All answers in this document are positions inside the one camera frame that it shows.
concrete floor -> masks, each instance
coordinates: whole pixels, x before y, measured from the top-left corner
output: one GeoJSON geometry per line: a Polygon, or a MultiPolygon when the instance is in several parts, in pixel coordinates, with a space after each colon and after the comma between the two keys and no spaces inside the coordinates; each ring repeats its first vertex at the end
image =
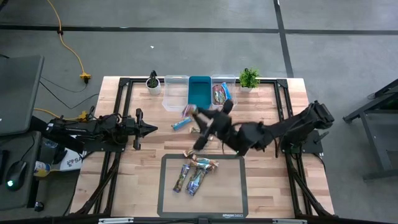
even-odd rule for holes
{"type": "MultiPolygon", "coordinates": [[[[70,26],[278,28],[272,0],[53,2],[63,24],[70,26]]],[[[393,0],[279,2],[286,29],[398,29],[398,2],[393,0]]],[[[45,0],[13,0],[0,12],[0,23],[57,25],[57,20],[45,0]]],[[[69,105],[99,92],[105,75],[148,75],[151,70],[159,75],[238,75],[245,67],[256,67],[263,77],[287,76],[279,34],[65,32],[64,39],[93,76],[81,93],[48,84],[69,105]]],[[[325,103],[336,118],[322,143],[331,198],[341,217],[398,222],[398,178],[362,181],[362,175],[377,170],[376,161],[361,122],[348,125],[341,119],[397,78],[397,43],[397,35],[287,35],[294,77],[304,78],[310,100],[325,103]]],[[[76,58],[54,31],[1,30],[0,54],[41,54],[43,77],[74,90],[84,87],[76,58]]],[[[95,103],[93,98],[68,110],[40,87],[35,106],[74,117],[95,103]]],[[[53,175],[41,183],[43,212],[11,210],[1,212],[0,219],[61,215],[77,175],[53,175]]]]}

mouse pad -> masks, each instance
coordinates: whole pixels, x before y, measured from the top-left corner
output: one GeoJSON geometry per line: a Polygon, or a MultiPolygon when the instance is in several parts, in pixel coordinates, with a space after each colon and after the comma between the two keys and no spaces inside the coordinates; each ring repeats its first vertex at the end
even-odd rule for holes
{"type": "Polygon", "coordinates": [[[188,159],[180,154],[162,158],[157,213],[162,218],[244,218],[248,214],[248,196],[244,159],[235,155],[198,155],[215,159],[220,164],[209,172],[194,196],[186,187],[196,167],[190,168],[182,190],[173,191],[183,164],[188,159]]]}

black mouse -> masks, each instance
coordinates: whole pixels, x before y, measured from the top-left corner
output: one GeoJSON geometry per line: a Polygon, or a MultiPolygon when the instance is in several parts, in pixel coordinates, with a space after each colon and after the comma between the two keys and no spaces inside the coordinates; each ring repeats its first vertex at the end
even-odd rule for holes
{"type": "Polygon", "coordinates": [[[6,187],[8,190],[15,191],[24,185],[26,162],[17,161],[13,163],[6,174],[6,187]]]}

wooden table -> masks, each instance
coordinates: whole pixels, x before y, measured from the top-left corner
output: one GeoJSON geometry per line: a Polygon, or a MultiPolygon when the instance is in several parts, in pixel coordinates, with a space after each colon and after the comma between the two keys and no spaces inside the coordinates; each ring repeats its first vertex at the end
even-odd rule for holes
{"type": "MultiPolygon", "coordinates": [[[[95,116],[113,112],[119,78],[104,77],[95,116]]],[[[287,80],[293,112],[297,114],[308,105],[304,80],[301,78],[287,80]]],[[[121,100],[121,112],[124,106],[125,92],[121,100]]],[[[164,88],[160,95],[152,96],[144,83],[135,83],[133,86],[130,114],[134,116],[135,109],[141,108],[144,112],[144,121],[159,127],[159,129],[142,139],[140,151],[135,151],[132,148],[133,137],[130,137],[119,166],[112,210],[114,217],[158,217],[157,194],[161,158],[165,154],[181,154],[183,150],[192,147],[197,138],[188,133],[189,127],[196,125],[195,123],[190,123],[177,132],[172,130],[170,125],[180,121],[180,114],[164,109],[162,106],[163,92],[164,88]]],[[[250,93],[241,93],[237,88],[236,96],[238,104],[230,114],[234,123],[263,121],[264,124],[273,124],[279,121],[272,85],[260,85],[250,93]]],[[[285,117],[287,117],[285,102],[284,100],[282,102],[285,117]]],[[[274,143],[272,143],[267,146],[265,153],[249,150],[244,158],[248,188],[248,218],[290,218],[294,216],[285,158],[280,153],[279,158],[276,159],[274,150],[274,143]]],[[[222,154],[221,143],[216,139],[201,153],[222,154]]],[[[234,151],[225,147],[225,153],[234,154],[234,151]]],[[[71,212],[81,208],[97,187],[103,157],[103,152],[96,152],[84,160],[71,212]]],[[[303,163],[308,187],[324,208],[333,213],[328,183],[321,162],[313,155],[304,154],[303,163]]],[[[304,212],[301,190],[298,190],[298,197],[300,208],[304,212]]],[[[102,209],[104,209],[106,199],[107,197],[104,197],[102,209]]]]}

potted plant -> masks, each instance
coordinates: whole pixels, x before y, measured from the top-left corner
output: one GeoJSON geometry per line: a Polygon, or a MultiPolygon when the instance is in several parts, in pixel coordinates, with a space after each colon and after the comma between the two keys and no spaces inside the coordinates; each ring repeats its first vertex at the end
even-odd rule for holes
{"type": "Polygon", "coordinates": [[[156,76],[157,74],[155,70],[153,70],[146,82],[147,88],[151,95],[158,95],[162,91],[162,88],[160,87],[160,81],[156,78],[156,76]]]}
{"type": "Polygon", "coordinates": [[[260,80],[256,79],[258,76],[259,70],[245,68],[239,77],[241,91],[250,92],[253,88],[257,87],[260,83],[260,80]]]}

